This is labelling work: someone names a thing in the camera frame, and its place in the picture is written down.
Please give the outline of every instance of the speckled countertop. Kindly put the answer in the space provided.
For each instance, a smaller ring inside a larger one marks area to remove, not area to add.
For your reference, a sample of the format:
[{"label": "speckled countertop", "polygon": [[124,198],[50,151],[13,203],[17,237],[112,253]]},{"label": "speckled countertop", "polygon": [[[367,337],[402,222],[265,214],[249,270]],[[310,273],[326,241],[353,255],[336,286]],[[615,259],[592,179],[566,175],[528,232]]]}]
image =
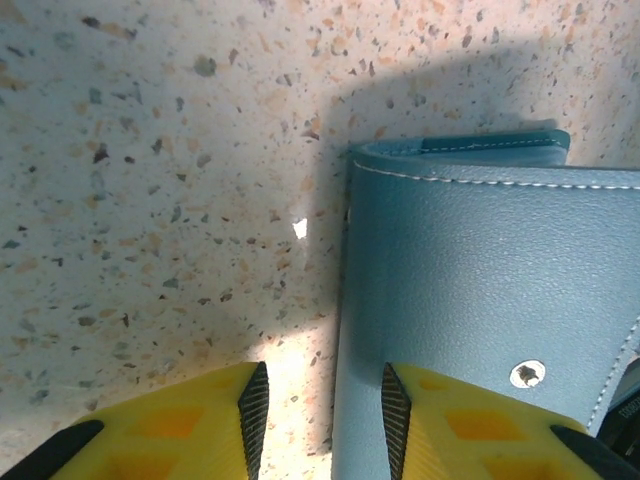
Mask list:
[{"label": "speckled countertop", "polygon": [[640,4],[0,0],[0,471],[244,359],[328,479],[348,142],[552,126],[637,159]]}]

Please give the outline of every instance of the teal leather wallet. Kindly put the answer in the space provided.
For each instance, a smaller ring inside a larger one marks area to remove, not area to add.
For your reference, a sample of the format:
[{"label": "teal leather wallet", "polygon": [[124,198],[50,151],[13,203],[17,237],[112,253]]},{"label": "teal leather wallet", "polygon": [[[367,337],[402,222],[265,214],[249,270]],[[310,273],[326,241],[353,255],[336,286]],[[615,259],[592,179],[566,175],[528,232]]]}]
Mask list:
[{"label": "teal leather wallet", "polygon": [[[553,130],[351,150],[335,480],[389,478],[385,362],[598,430],[638,343],[640,171],[564,166],[568,148]],[[545,376],[518,388],[528,360]]]}]

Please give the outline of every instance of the white stitching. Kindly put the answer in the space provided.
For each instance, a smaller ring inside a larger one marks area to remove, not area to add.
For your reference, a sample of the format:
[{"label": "white stitching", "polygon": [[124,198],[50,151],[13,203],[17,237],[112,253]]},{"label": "white stitching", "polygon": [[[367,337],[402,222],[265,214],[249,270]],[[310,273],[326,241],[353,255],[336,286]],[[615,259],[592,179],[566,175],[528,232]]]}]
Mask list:
[{"label": "white stitching", "polygon": [[461,183],[467,185],[503,185],[506,187],[546,187],[546,188],[576,188],[578,190],[640,190],[640,186],[631,185],[573,185],[569,183],[538,183],[538,182],[514,182],[510,180],[469,180],[464,178],[446,178],[446,177],[423,177],[418,175],[407,175],[405,173],[389,172],[387,170],[379,170],[377,168],[365,167],[354,160],[354,165],[368,172],[379,173],[397,178],[406,178],[409,180],[419,180],[423,182],[439,182],[439,183]]},{"label": "white stitching", "polygon": [[465,145],[461,147],[440,147],[440,148],[405,148],[401,150],[384,150],[379,149],[378,152],[384,155],[407,155],[407,154],[420,154],[429,152],[457,152],[461,150],[474,150],[477,148],[485,147],[506,147],[513,145],[533,145],[535,143],[546,143],[562,146],[562,144],[551,138],[539,138],[536,140],[518,140],[514,142],[498,142],[498,143],[472,143],[471,145]]},{"label": "white stitching", "polygon": [[609,372],[609,375],[607,375],[607,379],[604,382],[604,386],[602,387],[602,390],[600,390],[600,394],[598,395],[596,404],[593,407],[593,410],[591,412],[591,418],[589,418],[589,421],[587,422],[587,428],[591,428],[591,425],[593,424],[593,421],[596,418],[596,414],[600,409],[600,405],[602,404],[602,400],[604,399],[604,396],[607,393],[607,390],[611,386],[611,380],[613,379],[613,376],[615,375],[616,371],[620,367],[620,360],[622,360],[622,355],[624,354],[625,350],[629,346],[629,343],[633,338],[633,334],[637,330],[638,326],[640,326],[640,317],[636,318],[635,323],[633,324],[633,326],[631,327],[631,330],[629,331],[629,335],[627,335],[627,338],[624,339],[624,342],[620,347],[620,353],[618,354],[615,361],[613,362],[613,367],[611,367],[611,371]]}]

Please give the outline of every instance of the leather surface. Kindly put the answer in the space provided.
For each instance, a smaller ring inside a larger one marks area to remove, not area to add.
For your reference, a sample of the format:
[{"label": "leather surface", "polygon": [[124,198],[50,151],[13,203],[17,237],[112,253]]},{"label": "leather surface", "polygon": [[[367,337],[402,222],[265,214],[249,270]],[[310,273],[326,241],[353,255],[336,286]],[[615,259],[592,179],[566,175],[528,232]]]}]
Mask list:
[{"label": "leather surface", "polygon": [[[565,148],[555,140],[528,147],[547,157],[530,161],[531,151],[509,155],[522,144],[487,147],[496,142],[476,137],[459,161],[448,155],[469,142],[458,140],[441,152],[424,139],[352,152],[335,480],[390,478],[385,362],[429,368],[595,432],[638,343],[640,172],[558,166],[545,151]],[[492,148],[495,160],[474,164]],[[517,389],[509,374],[528,359],[543,362],[546,377]]]}]

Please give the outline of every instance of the black speck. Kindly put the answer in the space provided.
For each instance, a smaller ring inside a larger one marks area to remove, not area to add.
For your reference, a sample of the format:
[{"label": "black speck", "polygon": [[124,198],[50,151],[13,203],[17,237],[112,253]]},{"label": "black speck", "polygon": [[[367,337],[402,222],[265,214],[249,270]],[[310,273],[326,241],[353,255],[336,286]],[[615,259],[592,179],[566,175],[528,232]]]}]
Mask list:
[{"label": "black speck", "polygon": [[438,34],[440,33],[440,29],[438,27],[436,27],[435,25],[429,25],[429,35],[431,35],[432,38],[436,38],[438,36]]},{"label": "black speck", "polygon": [[19,246],[20,246],[19,242],[16,242],[15,240],[9,240],[7,243],[5,243],[2,246],[2,248],[13,250],[14,248],[18,248]]},{"label": "black speck", "polygon": [[20,50],[18,50],[17,48],[12,47],[11,45],[7,45],[7,50],[8,50],[9,52],[13,53],[14,55],[17,55],[17,56],[18,56],[18,57],[20,57],[20,58],[24,58],[24,57],[25,57],[25,54],[24,54],[24,53],[22,53],[22,52],[21,52]]},{"label": "black speck", "polygon": [[229,63],[231,65],[233,65],[233,62],[236,61],[236,57],[238,56],[238,52],[235,48],[232,48],[231,51],[229,52]]},{"label": "black speck", "polygon": [[420,105],[424,105],[425,103],[427,103],[427,97],[425,97],[421,93],[416,93],[413,96],[413,106],[414,107],[419,107]]},{"label": "black speck", "polygon": [[151,145],[151,150],[153,150],[153,153],[155,153],[156,155],[160,153],[160,150],[162,150],[161,138],[157,139],[156,142],[153,145]]},{"label": "black speck", "polygon": [[213,58],[198,55],[193,64],[193,71],[201,77],[213,77],[218,69],[218,64]]},{"label": "black speck", "polygon": [[49,396],[49,390],[38,390],[34,396],[29,398],[31,405],[42,405],[42,401]]},{"label": "black speck", "polygon": [[125,28],[124,32],[127,34],[127,40],[129,41],[135,40],[136,35],[138,35],[138,31],[135,28],[132,30]]},{"label": "black speck", "polygon": [[180,205],[173,207],[173,215],[171,216],[171,223],[177,222],[182,216],[182,208]]},{"label": "black speck", "polygon": [[302,132],[302,134],[300,136],[301,137],[313,138],[314,140],[320,140],[320,135],[318,135],[316,132],[314,132],[311,129],[305,130],[304,132]]},{"label": "black speck", "polygon": [[173,277],[163,282],[162,286],[165,288],[178,288],[180,286],[180,282],[177,278]]},{"label": "black speck", "polygon": [[202,153],[198,156],[198,160],[196,161],[196,165],[198,168],[204,168],[204,166],[212,160],[211,155],[208,153]]},{"label": "black speck", "polygon": [[256,0],[258,4],[265,9],[265,11],[269,11],[273,13],[276,8],[276,0]]},{"label": "black speck", "polygon": [[95,17],[84,17],[82,19],[82,23],[84,23],[87,27],[100,28],[100,21]]},{"label": "black speck", "polygon": [[93,105],[102,105],[102,92],[97,88],[89,89],[89,102]]},{"label": "black speck", "polygon": [[80,317],[78,318],[78,324],[81,327],[90,327],[91,325],[93,325],[94,323],[96,323],[96,319],[94,317]]},{"label": "black speck", "polygon": [[98,150],[93,154],[93,163],[101,162],[105,158],[109,158],[109,154],[107,153],[107,144],[101,143]]}]

